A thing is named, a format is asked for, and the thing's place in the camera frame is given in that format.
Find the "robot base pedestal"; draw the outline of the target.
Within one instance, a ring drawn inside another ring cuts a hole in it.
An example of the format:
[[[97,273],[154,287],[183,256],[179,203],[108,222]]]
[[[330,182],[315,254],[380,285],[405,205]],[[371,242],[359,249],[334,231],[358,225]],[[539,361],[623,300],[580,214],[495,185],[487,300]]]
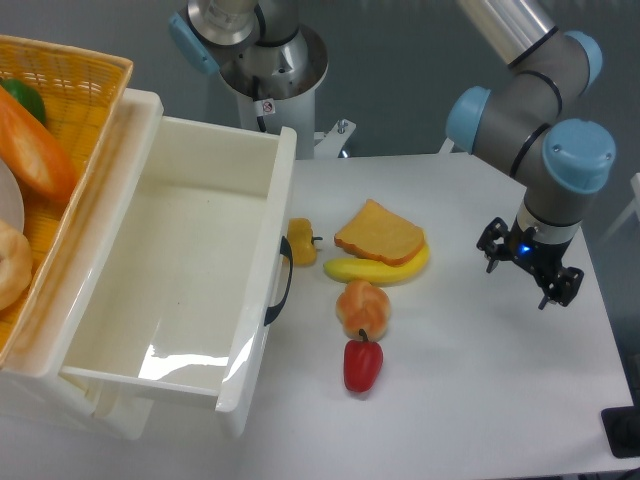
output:
[[[189,1],[168,24],[189,64],[221,78],[235,96],[240,125],[297,134],[299,159],[340,158],[356,130],[340,119],[316,128],[316,91],[329,65],[324,41],[299,19],[295,1]]]

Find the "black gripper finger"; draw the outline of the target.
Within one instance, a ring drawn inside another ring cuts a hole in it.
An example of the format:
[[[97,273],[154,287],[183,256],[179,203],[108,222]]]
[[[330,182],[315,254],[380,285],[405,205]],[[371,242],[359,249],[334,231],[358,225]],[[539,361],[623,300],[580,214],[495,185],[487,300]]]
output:
[[[576,267],[561,266],[552,273],[538,274],[537,285],[543,292],[538,309],[543,310],[549,303],[567,307],[577,296],[583,278],[584,272]]]
[[[500,217],[494,218],[483,230],[476,248],[484,253],[487,273],[492,273],[500,262],[510,260],[509,235],[508,226]]]

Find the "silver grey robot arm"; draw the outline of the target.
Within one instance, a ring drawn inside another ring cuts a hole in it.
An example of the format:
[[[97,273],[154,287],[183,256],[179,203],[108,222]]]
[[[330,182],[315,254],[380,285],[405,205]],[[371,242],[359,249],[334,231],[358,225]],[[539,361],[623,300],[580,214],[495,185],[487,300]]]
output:
[[[616,158],[601,125],[563,119],[600,74],[603,56],[588,35],[561,31],[536,1],[462,1],[460,8],[512,74],[498,92],[465,91],[446,135],[525,188],[511,224],[495,218],[477,242],[493,271],[511,262],[533,277],[541,303],[568,306],[584,273],[563,265],[583,218]]]

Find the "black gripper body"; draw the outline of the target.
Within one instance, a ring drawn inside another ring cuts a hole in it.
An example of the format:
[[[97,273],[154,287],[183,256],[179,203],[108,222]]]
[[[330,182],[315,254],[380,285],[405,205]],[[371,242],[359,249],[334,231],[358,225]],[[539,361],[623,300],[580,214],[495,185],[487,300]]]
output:
[[[513,262],[538,285],[577,285],[578,269],[562,263],[577,231],[577,223],[557,226],[533,214],[518,214],[508,238]]]

